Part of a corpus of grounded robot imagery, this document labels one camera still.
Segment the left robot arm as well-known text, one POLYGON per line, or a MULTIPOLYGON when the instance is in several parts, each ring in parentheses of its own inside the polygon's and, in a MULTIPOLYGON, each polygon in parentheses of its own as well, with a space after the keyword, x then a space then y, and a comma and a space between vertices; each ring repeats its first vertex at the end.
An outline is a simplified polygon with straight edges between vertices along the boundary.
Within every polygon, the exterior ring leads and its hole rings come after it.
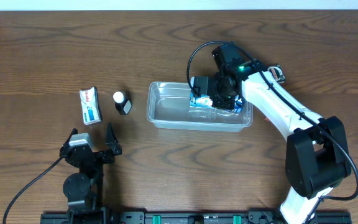
POLYGON ((107 149, 94 152, 88 133, 73 129, 60 149, 60 157, 79 169, 67 177, 63 193, 68 201, 68 223, 114 223, 117 218, 102 203, 103 165, 112 164, 122 154, 122 147, 115 137, 112 124, 106 131, 107 149))

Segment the green square ointment box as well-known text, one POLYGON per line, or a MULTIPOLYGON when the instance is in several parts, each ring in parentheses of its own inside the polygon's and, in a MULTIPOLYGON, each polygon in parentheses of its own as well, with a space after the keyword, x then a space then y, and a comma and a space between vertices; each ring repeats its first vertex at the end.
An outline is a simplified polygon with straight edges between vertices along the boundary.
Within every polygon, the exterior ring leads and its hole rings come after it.
POLYGON ((286 78, 280 65, 270 66, 268 71, 272 74, 277 83, 282 84, 285 82, 286 78))

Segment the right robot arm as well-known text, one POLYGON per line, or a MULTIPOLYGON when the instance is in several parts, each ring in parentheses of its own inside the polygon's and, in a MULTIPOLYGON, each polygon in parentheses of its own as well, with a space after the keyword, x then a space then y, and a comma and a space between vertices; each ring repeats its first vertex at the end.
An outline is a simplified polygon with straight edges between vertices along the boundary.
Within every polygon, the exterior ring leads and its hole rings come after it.
POLYGON ((234 110, 243 101, 256 106, 287 143, 285 174, 291 185, 280 214, 285 223, 308 223, 329 193, 357 169, 343 123, 303 106, 282 86, 282 78, 232 42, 212 51, 218 67, 207 94, 214 108, 234 110))

